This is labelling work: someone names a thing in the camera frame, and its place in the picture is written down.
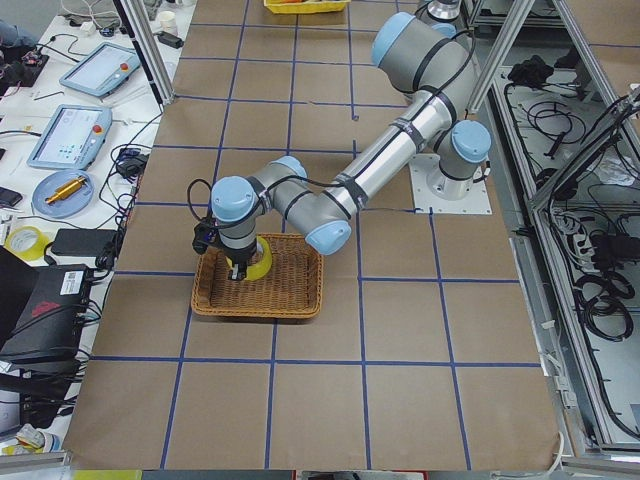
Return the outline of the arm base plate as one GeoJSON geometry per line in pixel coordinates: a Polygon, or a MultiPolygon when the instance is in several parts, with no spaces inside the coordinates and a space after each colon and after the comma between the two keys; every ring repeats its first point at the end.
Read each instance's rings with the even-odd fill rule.
{"type": "Polygon", "coordinates": [[[452,180],[440,170],[437,154],[417,154],[408,163],[414,209],[424,214],[491,215],[483,171],[471,179],[452,180]]]}

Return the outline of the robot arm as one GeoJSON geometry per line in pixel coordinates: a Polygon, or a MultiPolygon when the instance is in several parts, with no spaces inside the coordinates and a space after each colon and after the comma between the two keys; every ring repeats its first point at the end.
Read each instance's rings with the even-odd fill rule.
{"type": "Polygon", "coordinates": [[[420,1],[414,16],[449,39],[473,32],[461,15],[460,0],[420,1]]]}
{"type": "Polygon", "coordinates": [[[461,118],[477,79],[471,51],[400,12],[377,33],[371,57],[392,86],[413,101],[322,192],[310,190],[306,170],[292,156],[248,177],[224,177],[212,187],[213,243],[228,260],[229,279],[248,279],[259,249],[256,220],[261,215],[277,211],[319,254],[331,255],[349,239],[351,217],[437,138],[450,140],[457,162],[475,167],[485,160],[490,138],[482,147],[469,142],[470,124],[461,118]]]}

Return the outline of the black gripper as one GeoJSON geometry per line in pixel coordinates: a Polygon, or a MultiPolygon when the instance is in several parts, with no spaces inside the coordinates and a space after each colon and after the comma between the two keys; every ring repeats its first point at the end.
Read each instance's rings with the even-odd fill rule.
{"type": "Polygon", "coordinates": [[[256,244],[250,244],[248,247],[241,249],[228,250],[227,259],[231,262],[228,278],[232,281],[245,280],[249,263],[256,253],[256,244]]]}

